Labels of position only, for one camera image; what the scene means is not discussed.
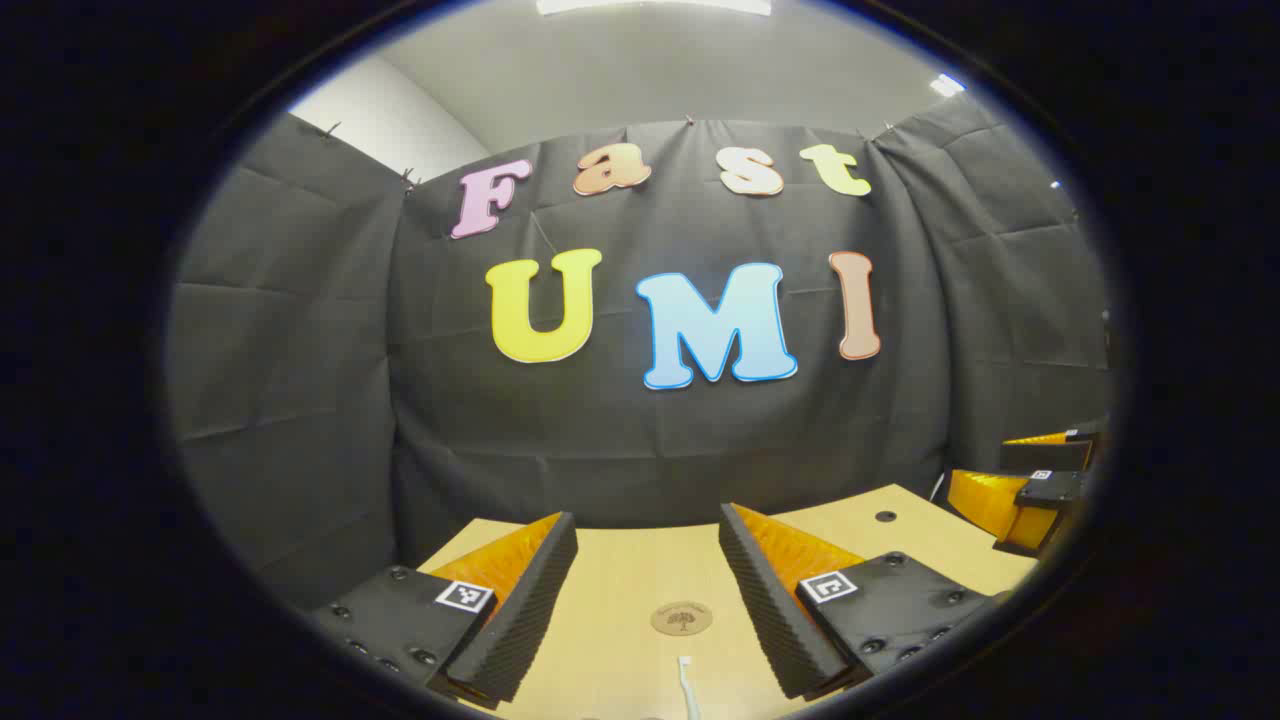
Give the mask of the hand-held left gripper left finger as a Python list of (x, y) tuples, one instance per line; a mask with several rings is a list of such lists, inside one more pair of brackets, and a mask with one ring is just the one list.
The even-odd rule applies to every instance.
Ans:
[(431, 571), (381, 569), (310, 618), (406, 688), (495, 708), (532, 666), (577, 550), (573, 514), (553, 512)]

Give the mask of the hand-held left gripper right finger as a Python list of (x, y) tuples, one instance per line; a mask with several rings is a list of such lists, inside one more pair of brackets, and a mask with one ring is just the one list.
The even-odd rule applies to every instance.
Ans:
[(718, 537), (788, 698), (818, 700), (888, 673), (1000, 600), (900, 550), (864, 559), (737, 503), (721, 505)]

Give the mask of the round cork coaster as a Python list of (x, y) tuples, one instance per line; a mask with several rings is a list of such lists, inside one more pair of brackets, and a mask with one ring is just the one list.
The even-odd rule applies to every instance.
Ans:
[(695, 601), (678, 601), (658, 607), (650, 615), (650, 625), (664, 635), (695, 635), (707, 630), (714, 620), (712, 610)]

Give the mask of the light wooden desktop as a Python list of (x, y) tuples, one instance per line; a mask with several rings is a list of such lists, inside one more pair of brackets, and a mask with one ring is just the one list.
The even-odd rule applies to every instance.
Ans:
[[(863, 557), (900, 550), (984, 594), (1014, 588), (1033, 559), (899, 486), (783, 512), (781, 520)], [(724, 561), (716, 523), (576, 532), (579, 551), (549, 629), (503, 720), (687, 720), (678, 656), (691, 656), (701, 720), (773, 720), (808, 708), (785, 697)], [(695, 635), (650, 625), (695, 601), (714, 620)]]

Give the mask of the black backdrop cloth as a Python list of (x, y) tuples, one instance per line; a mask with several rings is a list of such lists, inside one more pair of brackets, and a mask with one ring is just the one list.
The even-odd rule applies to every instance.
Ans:
[(225, 173), (166, 332), (186, 474), (312, 609), (475, 518), (684, 527), (946, 466), (1114, 401), (1103, 233), (1023, 129), (547, 138), (415, 190), (296, 119)]

